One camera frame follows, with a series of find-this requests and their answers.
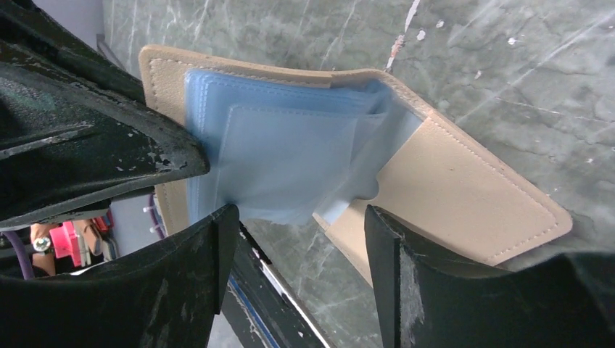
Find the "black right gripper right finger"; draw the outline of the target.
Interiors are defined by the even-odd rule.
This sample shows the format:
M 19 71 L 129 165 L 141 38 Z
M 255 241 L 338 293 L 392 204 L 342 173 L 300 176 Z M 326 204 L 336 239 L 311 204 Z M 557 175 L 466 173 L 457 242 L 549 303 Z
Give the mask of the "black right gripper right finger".
M 612 347 L 614 255 L 565 252 L 520 271 L 474 262 L 368 205 L 385 347 Z

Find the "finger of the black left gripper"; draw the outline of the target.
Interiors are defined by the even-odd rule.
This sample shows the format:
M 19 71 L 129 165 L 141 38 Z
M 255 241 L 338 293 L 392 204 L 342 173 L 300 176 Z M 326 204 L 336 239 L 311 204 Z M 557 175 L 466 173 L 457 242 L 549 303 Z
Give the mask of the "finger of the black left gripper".
M 100 88 L 145 102 L 140 80 L 74 36 L 33 1 L 1 2 L 1 40 L 29 49 Z
M 1 226 L 205 174 L 204 149 L 170 118 L 57 72 L 1 65 Z

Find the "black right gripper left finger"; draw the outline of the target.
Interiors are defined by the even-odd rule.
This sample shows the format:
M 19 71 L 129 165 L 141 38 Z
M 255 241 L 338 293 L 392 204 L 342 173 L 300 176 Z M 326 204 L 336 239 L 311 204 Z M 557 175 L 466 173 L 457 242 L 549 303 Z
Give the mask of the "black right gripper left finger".
M 1 277 L 3 347 L 206 347 L 239 238 L 228 204 L 80 275 Z

